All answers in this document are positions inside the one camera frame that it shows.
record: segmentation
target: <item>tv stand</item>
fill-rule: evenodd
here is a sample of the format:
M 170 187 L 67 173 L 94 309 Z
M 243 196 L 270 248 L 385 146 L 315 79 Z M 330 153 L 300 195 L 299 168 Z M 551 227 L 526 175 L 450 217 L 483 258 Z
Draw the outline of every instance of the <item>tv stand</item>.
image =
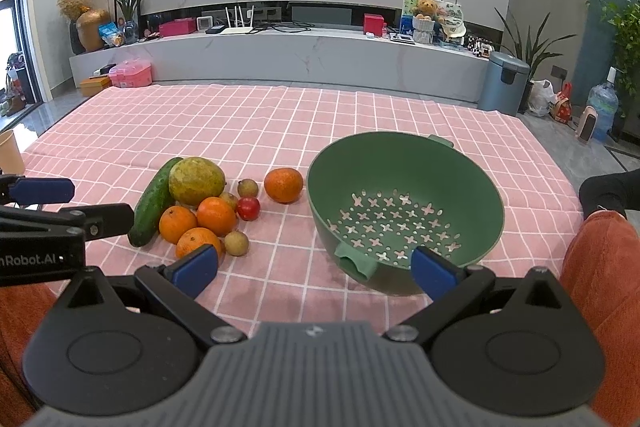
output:
M 477 102 L 488 60 L 353 30 L 194 33 L 71 57 L 76 86 L 112 62 L 146 58 L 154 80 L 275 80 L 394 89 Z

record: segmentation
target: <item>table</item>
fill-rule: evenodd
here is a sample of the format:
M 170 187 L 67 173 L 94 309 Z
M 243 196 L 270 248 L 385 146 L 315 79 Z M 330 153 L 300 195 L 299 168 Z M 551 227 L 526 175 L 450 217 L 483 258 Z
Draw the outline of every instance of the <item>table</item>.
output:
M 498 276 L 532 266 L 558 273 L 582 220 L 569 181 L 516 118 L 368 92 L 268 86 L 111 87 L 73 111 L 24 154 L 27 175 L 66 176 L 73 203 L 135 205 L 157 169 L 173 156 L 216 161 L 233 190 L 260 184 L 271 168 L 308 166 L 332 140 L 358 132 L 437 134 L 484 169 L 505 205 L 504 233 L 482 263 Z M 306 192 L 296 203 L 269 200 L 242 223 L 245 257 L 226 257 L 198 302 L 251 334 L 261 321 L 365 319 L 383 331 L 428 304 L 426 296 L 388 297 L 357 284 L 322 249 Z M 171 263 L 159 237 L 133 248 L 126 237 L 88 243 L 88 263 L 107 275 L 147 263 Z M 62 286 L 55 285 L 59 291 Z

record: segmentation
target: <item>green pot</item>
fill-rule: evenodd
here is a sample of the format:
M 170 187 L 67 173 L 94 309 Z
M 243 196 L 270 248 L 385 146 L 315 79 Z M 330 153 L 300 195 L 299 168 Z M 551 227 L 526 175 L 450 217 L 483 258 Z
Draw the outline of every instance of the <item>green pot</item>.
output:
M 352 279 L 389 295 L 421 293 L 410 270 L 415 247 L 462 267 L 480 261 L 504 226 L 491 179 L 434 135 L 342 138 L 316 156 L 306 187 L 325 250 Z

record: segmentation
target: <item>cucumber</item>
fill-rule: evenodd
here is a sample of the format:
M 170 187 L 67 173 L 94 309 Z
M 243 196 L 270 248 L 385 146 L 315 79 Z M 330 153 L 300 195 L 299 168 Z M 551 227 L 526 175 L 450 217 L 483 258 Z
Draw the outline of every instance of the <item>cucumber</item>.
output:
M 169 172 L 182 158 L 171 158 L 156 173 L 136 205 L 133 227 L 127 233 L 132 247 L 144 247 L 156 235 L 162 213 L 175 204 L 169 193 Z

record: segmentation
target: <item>colander handle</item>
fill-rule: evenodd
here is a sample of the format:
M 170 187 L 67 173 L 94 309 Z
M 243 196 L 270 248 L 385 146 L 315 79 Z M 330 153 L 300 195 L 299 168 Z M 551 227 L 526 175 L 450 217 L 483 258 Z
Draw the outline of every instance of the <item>colander handle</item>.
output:
M 427 137 L 427 140 L 433 140 L 434 142 L 441 143 L 441 144 L 446 145 L 447 147 L 451 147 L 453 149 L 453 142 L 452 141 L 449 141 L 446 138 L 440 137 L 437 134 L 430 134 Z
M 334 255 L 338 258 L 340 269 L 358 282 L 367 282 L 378 269 L 377 261 L 344 243 L 338 245 Z

